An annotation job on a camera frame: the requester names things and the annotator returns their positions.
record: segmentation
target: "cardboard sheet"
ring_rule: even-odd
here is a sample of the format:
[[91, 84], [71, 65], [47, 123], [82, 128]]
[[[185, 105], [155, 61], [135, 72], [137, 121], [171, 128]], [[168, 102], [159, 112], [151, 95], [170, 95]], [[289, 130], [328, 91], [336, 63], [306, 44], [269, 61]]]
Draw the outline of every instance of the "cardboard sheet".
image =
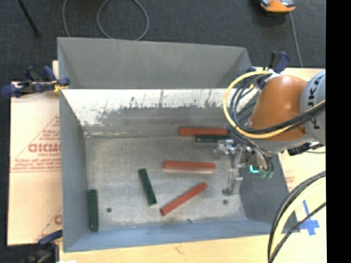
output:
[[62, 228], [59, 97], [12, 98], [8, 245]]

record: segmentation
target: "green block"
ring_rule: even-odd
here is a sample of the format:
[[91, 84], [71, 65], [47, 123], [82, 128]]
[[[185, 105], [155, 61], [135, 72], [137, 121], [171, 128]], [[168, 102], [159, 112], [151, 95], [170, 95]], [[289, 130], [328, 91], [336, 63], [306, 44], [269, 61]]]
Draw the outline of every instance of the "green block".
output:
[[227, 135], [209, 135], [209, 134], [197, 134], [195, 137], [196, 142], [217, 142], [218, 140], [230, 139]]
[[141, 180], [141, 184], [144, 189], [144, 193], [146, 195], [146, 199], [148, 200], [149, 206], [152, 206], [157, 203], [154, 191], [151, 186], [151, 182], [148, 176], [148, 173], [146, 172], [146, 169], [139, 169], [138, 170], [138, 175]]
[[90, 230], [97, 231], [99, 229], [98, 191], [91, 189], [89, 190], [88, 194]]

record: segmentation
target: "cable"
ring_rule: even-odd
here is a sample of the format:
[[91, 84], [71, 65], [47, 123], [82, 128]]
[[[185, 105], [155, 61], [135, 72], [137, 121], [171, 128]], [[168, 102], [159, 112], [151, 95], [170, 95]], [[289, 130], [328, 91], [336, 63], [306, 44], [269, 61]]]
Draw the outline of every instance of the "cable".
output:
[[[251, 83], [253, 83], [253, 82], [256, 81], [256, 80], [262, 79], [263, 77], [266, 77], [266, 75], [260, 75], [260, 76], [258, 76], [256, 79], [254, 78], [254, 79], [250, 80], [249, 82], [247, 82], [247, 83], [241, 88], [240, 91], [237, 90], [237, 91], [235, 92], [234, 96], [232, 97], [231, 102], [230, 102], [230, 110], [231, 110], [230, 115], [231, 115], [232, 120], [235, 122], [235, 124], [240, 125], [239, 121], [238, 121], [237, 118], [236, 118], [236, 115], [237, 115], [237, 114], [236, 114], [236, 110], [237, 110], [237, 106], [238, 106], [238, 104], [239, 104], [239, 100], [242, 98], [242, 95], [241, 95], [241, 94], [243, 93], [244, 89], [245, 89], [248, 85], [250, 85]], [[241, 129], [242, 129], [243, 131], [248, 132], [248, 133], [261, 133], [261, 134], [262, 134], [262, 133], [267, 133], [267, 132], [270, 132], [270, 131], [271, 131], [271, 132], [272, 132], [272, 131], [275, 131], [275, 130], [277, 130], [277, 129], [281, 128], [281, 127], [284, 127], [284, 126], [286, 126], [286, 125], [291, 125], [290, 128], [288, 128], [288, 129], [285, 130], [285, 131], [287, 132], [287, 131], [289, 131], [289, 130], [291, 130], [291, 129], [294, 129], [294, 128], [299, 127], [300, 125], [306, 123], [307, 121], [309, 121], [310, 119], [314, 118], [314, 117], [317, 116], [318, 114], [322, 113], [322, 112], [325, 110], [325, 102], [320, 102], [318, 105], [315, 105], [314, 107], [315, 107], [315, 108], [311, 108], [311, 109], [305, 111], [305, 113], [303, 113], [303, 114], [300, 114], [300, 115], [298, 115], [298, 116], [295, 116], [295, 117], [293, 117], [292, 119], [289, 119], [289, 120], [284, 121], [284, 122], [282, 122], [282, 123], [279, 123], [279, 124], [277, 124], [277, 125], [271, 126], [271, 127], [269, 127], [269, 128], [253, 129], [253, 128], [246, 128], [245, 126], [241, 126]]]
[[273, 233], [272, 242], [271, 242], [272, 247], [276, 246], [276, 243], [278, 241], [277, 238], [279, 237], [278, 233], [281, 233], [281, 231], [283, 230], [283, 228], [285, 226], [287, 219], [290, 217], [290, 215], [293, 213], [293, 211], [296, 209], [296, 207], [302, 203], [302, 200], [304, 200], [306, 198], [306, 196], [308, 196], [312, 192], [320, 189], [321, 187], [323, 187], [325, 185], [326, 184], [323, 181], [320, 181], [320, 180], [316, 181], [316, 184], [310, 185], [311, 187], [308, 186], [290, 204], [287, 205], [284, 213], [282, 214], [281, 218], [279, 219], [279, 221], [276, 224], [276, 228], [275, 228], [275, 231]]
[[[298, 126], [309, 121], [310, 119], [312, 119], [316, 115], [322, 113], [325, 109], [325, 100], [323, 100], [320, 103], [313, 106], [312, 108], [310, 108], [309, 110], [305, 111], [305, 113], [300, 114], [300, 115], [298, 115], [298, 116], [296, 116], [288, 121], [284, 121], [280, 124], [271, 126], [269, 128], [253, 129], [253, 128], [246, 128], [244, 126], [240, 126], [238, 124], [238, 122], [236, 121], [235, 114], [232, 117], [231, 114], [228, 112], [227, 98], [228, 98], [229, 92], [231, 91], [231, 89], [235, 85], [237, 85], [239, 82], [241, 82], [245, 78], [257, 75], [256, 78], [250, 80], [250, 82], [253, 82], [253, 81], [256, 81], [256, 80], [264, 77], [265, 75], [271, 74], [271, 73], [272, 72], [270, 72], [270, 71], [254, 71], [254, 72], [246, 73], [246, 74], [238, 77], [236, 80], [234, 80], [229, 85], [229, 87], [227, 88], [227, 90], [224, 93], [224, 97], [223, 97], [224, 114], [225, 114], [227, 120], [229, 121], [229, 123], [233, 126], [233, 128], [242, 135], [245, 135], [245, 136], [248, 136], [248, 137], [254, 138], [254, 139], [269, 138], [271, 136], [278, 135], [280, 133], [286, 132], [286, 131], [291, 130], [293, 128], [297, 128]], [[243, 88], [241, 90], [237, 90], [232, 98], [232, 101], [235, 100], [235, 98], [237, 96], [240, 96], [242, 94], [242, 92], [243, 92]], [[238, 102], [239, 101], [234, 103], [234, 109], [237, 108]]]
[[292, 13], [291, 13], [291, 12], [289, 12], [289, 18], [290, 18], [290, 24], [291, 24], [291, 29], [292, 29], [292, 35], [293, 35], [293, 39], [294, 39], [294, 45], [295, 45], [295, 49], [296, 49], [298, 61], [299, 61], [299, 63], [300, 63], [301, 68], [303, 68], [302, 59], [301, 59], [301, 54], [300, 54], [300, 49], [299, 49], [298, 42], [297, 42], [297, 37], [296, 37], [295, 23], [294, 23], [294, 19], [293, 19], [293, 16], [292, 16]]
[[272, 263], [275, 259], [275, 257], [277, 256], [278, 252], [280, 251], [280, 249], [282, 248], [282, 246], [284, 245], [284, 243], [286, 242], [286, 240], [289, 238], [289, 236], [296, 230], [298, 229], [298, 227], [304, 223], [306, 220], [308, 220], [309, 218], [311, 218], [313, 215], [315, 215], [317, 212], [319, 212], [322, 208], [326, 207], [327, 203], [324, 202], [323, 204], [321, 204], [319, 207], [317, 207], [315, 210], [313, 210], [313, 212], [311, 212], [310, 214], [308, 214], [303, 220], [301, 220], [300, 222], [298, 222], [297, 224], [295, 224], [289, 231], [287, 231], [287, 233], [285, 234], [285, 236], [283, 237], [283, 239], [279, 242], [279, 244], [276, 246], [276, 248], [274, 249], [271, 257], [268, 260], [268, 263]]
[[[98, 24], [98, 27], [99, 27], [99, 30], [102, 32], [102, 34], [107, 37], [107, 38], [110, 38], [112, 39], [111, 36], [109, 36], [105, 30], [102, 28], [101, 24], [100, 24], [100, 13], [102, 11], [102, 9], [105, 7], [105, 5], [107, 4], [107, 2], [110, 1], [110, 0], [105, 0], [102, 5], [100, 6], [99, 10], [98, 10], [98, 13], [97, 13], [97, 24]], [[145, 37], [145, 35], [147, 34], [147, 32], [149, 31], [149, 28], [150, 28], [150, 21], [149, 21], [149, 16], [148, 16], [148, 13], [146, 12], [145, 8], [137, 1], [137, 0], [131, 0], [132, 2], [134, 2], [140, 9], [141, 11], [143, 12], [144, 16], [145, 16], [145, 30], [144, 32], [138, 37], [136, 38], [135, 40], [141, 40]], [[69, 32], [69, 29], [68, 29], [68, 26], [67, 26], [67, 22], [66, 22], [66, 5], [67, 5], [67, 2], [68, 0], [64, 0], [64, 3], [63, 3], [63, 7], [62, 7], [62, 18], [63, 18], [63, 23], [64, 23], [64, 28], [65, 28], [65, 33], [68, 37], [70, 37], [70, 32]]]
[[[98, 10], [98, 13], [97, 13], [97, 24], [98, 24], [98, 27], [100, 29], [100, 31], [105, 35], [105, 37], [107, 38], [111, 38], [111, 36], [109, 36], [105, 31], [104, 29], [102, 28], [101, 24], [100, 24], [100, 13], [101, 13], [101, 10], [103, 9], [103, 7], [105, 6], [105, 4], [108, 2], [109, 0], [105, 0], [101, 7], [99, 8]], [[148, 30], [149, 30], [149, 27], [150, 27], [150, 21], [149, 21], [149, 16], [146, 12], [146, 10], [144, 9], [144, 7], [137, 1], [137, 0], [132, 0], [143, 12], [144, 16], [145, 16], [145, 23], [146, 23], [146, 27], [145, 27], [145, 30], [143, 32], [143, 34], [141, 34], [137, 39], [135, 40], [141, 40], [145, 37], [145, 35], [147, 34]]]
[[278, 222], [282, 218], [283, 214], [286, 212], [286, 209], [289, 206], [289, 204], [291, 204], [311, 184], [313, 184], [314, 182], [324, 177], [326, 177], [325, 170], [304, 180], [302, 183], [297, 185], [282, 201], [279, 209], [276, 212], [275, 218], [271, 226], [271, 231], [270, 231], [269, 240], [268, 240], [268, 259], [270, 258], [270, 255], [271, 255], [271, 248], [273, 246], [273, 237], [274, 237]]

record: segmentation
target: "black cable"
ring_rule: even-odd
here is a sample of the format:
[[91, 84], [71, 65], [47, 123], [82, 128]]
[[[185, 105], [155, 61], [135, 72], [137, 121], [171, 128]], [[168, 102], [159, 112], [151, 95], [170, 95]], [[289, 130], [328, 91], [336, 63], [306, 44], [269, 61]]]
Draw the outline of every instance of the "black cable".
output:
[[229, 106], [229, 114], [231, 116], [231, 119], [235, 122], [236, 125], [238, 125], [240, 127], [240, 129], [242, 129], [243, 131], [247, 132], [247, 133], [251, 133], [251, 134], [264, 134], [264, 133], [269, 133], [272, 131], [275, 131], [277, 129], [281, 129], [281, 128], [285, 128], [290, 126], [289, 128], [287, 128], [284, 132], [288, 132], [289, 130], [295, 129], [297, 127], [299, 127], [300, 125], [306, 123], [307, 121], [311, 120], [312, 118], [314, 118], [315, 116], [317, 116], [318, 114], [322, 113], [325, 110], [325, 102], [322, 103], [321, 105], [317, 106], [317, 107], [313, 107], [310, 110], [295, 116], [289, 120], [286, 120], [282, 123], [276, 124], [274, 126], [268, 127], [268, 128], [262, 128], [262, 129], [254, 129], [254, 128], [248, 128], [244, 125], [240, 125], [239, 121], [237, 120], [236, 117], [236, 110], [237, 107], [239, 105], [239, 101], [242, 97], [242, 93], [244, 92], [245, 88], [247, 88], [250, 84], [252, 84], [253, 82], [266, 77], [267, 75], [258, 75], [257, 77], [251, 79], [250, 81], [248, 81], [247, 83], [244, 84], [243, 87], [241, 87], [240, 89], [237, 89], [233, 95], [233, 97], [231, 98], [231, 102], [230, 102], [230, 106]]
[[313, 212], [311, 212], [310, 214], [308, 214], [303, 220], [301, 220], [300, 222], [298, 222], [297, 224], [295, 224], [283, 237], [283, 239], [277, 244], [276, 248], [274, 249], [271, 257], [268, 259], [268, 263], [272, 263], [274, 261], [274, 259], [276, 258], [276, 256], [278, 255], [278, 252], [281, 250], [282, 246], [284, 245], [284, 243], [287, 241], [287, 239], [289, 238], [289, 236], [296, 230], [298, 229], [298, 227], [304, 223], [307, 219], [311, 218], [313, 215], [315, 215], [317, 212], [319, 212], [322, 208], [326, 207], [327, 203], [324, 202], [323, 204], [321, 204], [319, 207], [317, 207], [315, 210], [313, 210]]
[[273, 241], [273, 236], [275, 234], [276, 226], [278, 222], [280, 221], [282, 215], [288, 208], [288, 206], [311, 184], [315, 183], [317, 180], [326, 177], [326, 171], [321, 171], [320, 173], [304, 180], [302, 183], [297, 185], [282, 201], [279, 209], [276, 212], [276, 215], [274, 217], [272, 226], [271, 226], [271, 231], [268, 239], [268, 260], [270, 258], [270, 253], [271, 253], [271, 245]]
[[[102, 9], [105, 7], [106, 3], [110, 1], [110, 0], [105, 0], [102, 5], [100, 6], [99, 10], [98, 10], [98, 13], [97, 13], [97, 24], [98, 24], [98, 27], [99, 27], [99, 30], [102, 32], [102, 34], [107, 37], [107, 38], [112, 38], [111, 36], [109, 36], [105, 31], [104, 29], [102, 28], [101, 24], [100, 24], [100, 13], [102, 11]], [[63, 18], [63, 23], [64, 23], [64, 28], [65, 28], [65, 33], [68, 37], [70, 37], [70, 32], [69, 32], [69, 29], [68, 29], [68, 26], [67, 26], [67, 22], [66, 22], [66, 5], [67, 5], [67, 2], [68, 0], [64, 0], [64, 3], [63, 3], [63, 7], [62, 7], [62, 18]], [[149, 27], [150, 27], [150, 21], [149, 21], [149, 16], [145, 10], [145, 8], [137, 1], [137, 0], [132, 0], [132, 2], [134, 2], [140, 9], [141, 11], [143, 12], [144, 16], [145, 16], [145, 30], [144, 32], [138, 37], [136, 38], [135, 40], [141, 40], [145, 37], [145, 35], [147, 34], [148, 30], [149, 30]]]
[[301, 68], [302, 68], [302, 67], [303, 67], [303, 64], [302, 64], [300, 49], [299, 49], [298, 42], [297, 42], [297, 37], [296, 37], [295, 23], [294, 23], [294, 18], [293, 18], [293, 16], [292, 16], [292, 13], [291, 13], [291, 12], [289, 12], [289, 18], [290, 18], [292, 36], [293, 36], [293, 39], [294, 39], [294, 45], [295, 45], [295, 49], [296, 49], [296, 53], [297, 53], [297, 58], [298, 58], [298, 61], [299, 61], [299, 63], [300, 63], [300, 66], [301, 66]]
[[[243, 92], [243, 89], [240, 90], [239, 92], [239, 98], [241, 96], [241, 93]], [[274, 125], [274, 126], [271, 126], [271, 127], [268, 127], [268, 128], [262, 128], [262, 129], [253, 129], [253, 128], [247, 128], [245, 126], [240, 126], [238, 124], [238, 121], [236, 119], [236, 109], [237, 109], [237, 106], [239, 104], [239, 100], [237, 100], [235, 103], [234, 103], [234, 111], [231, 112], [230, 114], [233, 115], [232, 117], [232, 120], [245, 132], [248, 132], [248, 133], [267, 133], [267, 132], [272, 132], [272, 131], [275, 131], [277, 129], [280, 129], [280, 128], [284, 128], [286, 126], [290, 126], [290, 128], [286, 129], [285, 132], [291, 130], [291, 129], [294, 129], [294, 128], [297, 128], [299, 127], [300, 125], [304, 124], [305, 122], [309, 121], [310, 119], [314, 118], [315, 116], [317, 116], [318, 114], [322, 113], [324, 110], [325, 110], [325, 103], [321, 104], [320, 106], [316, 107], [316, 108], [313, 108], [303, 114], [300, 114], [298, 116], [295, 116], [293, 117], [292, 119], [289, 119], [287, 121], [284, 121], [282, 123], [279, 123], [277, 125]]]
[[[103, 27], [101, 26], [100, 24], [100, 13], [103, 9], [103, 7], [106, 5], [106, 3], [108, 2], [109, 0], [105, 0], [101, 7], [99, 8], [98, 10], [98, 13], [97, 13], [97, 24], [98, 24], [98, 27], [100, 29], [100, 31], [103, 33], [103, 35], [105, 35], [105, 37], [107, 38], [110, 38], [110, 39], [113, 39], [113, 37], [111, 37], [110, 35], [108, 35], [105, 30], [103, 29]], [[145, 23], [146, 23], [146, 26], [145, 26], [145, 30], [143, 32], [143, 34], [141, 34], [137, 39], [135, 40], [141, 40], [145, 37], [145, 35], [147, 34], [148, 30], [149, 30], [149, 27], [150, 27], [150, 21], [149, 21], [149, 16], [146, 12], [146, 10], [144, 9], [144, 7], [137, 1], [137, 0], [132, 0], [143, 12], [144, 16], [145, 16]]]

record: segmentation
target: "blue clamp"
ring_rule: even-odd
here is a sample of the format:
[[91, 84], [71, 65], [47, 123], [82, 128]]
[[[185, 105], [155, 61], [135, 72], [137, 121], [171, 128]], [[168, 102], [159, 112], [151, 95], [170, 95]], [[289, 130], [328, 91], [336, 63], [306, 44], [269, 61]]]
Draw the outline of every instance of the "blue clamp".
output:
[[15, 84], [8, 84], [1, 88], [1, 93], [4, 96], [20, 98], [24, 95], [43, 93], [48, 91], [58, 92], [65, 89], [71, 83], [70, 79], [63, 77], [57, 79], [54, 72], [49, 66], [44, 67], [45, 79], [41, 79], [33, 71], [32, 67], [28, 67], [24, 77], [25, 80]]
[[[270, 58], [270, 63], [267, 67], [268, 69], [271, 69], [274, 71], [274, 73], [280, 74], [288, 65], [290, 61], [289, 56], [285, 53], [285, 52], [280, 52], [277, 53], [275, 51], [272, 51], [272, 55]], [[253, 66], [250, 66], [248, 68], [248, 72], [253, 72], [256, 71], [257, 69]], [[263, 87], [265, 86], [266, 82], [265, 80], [268, 78], [269, 76], [263, 77], [258, 81], [258, 87], [260, 89], [263, 89]]]

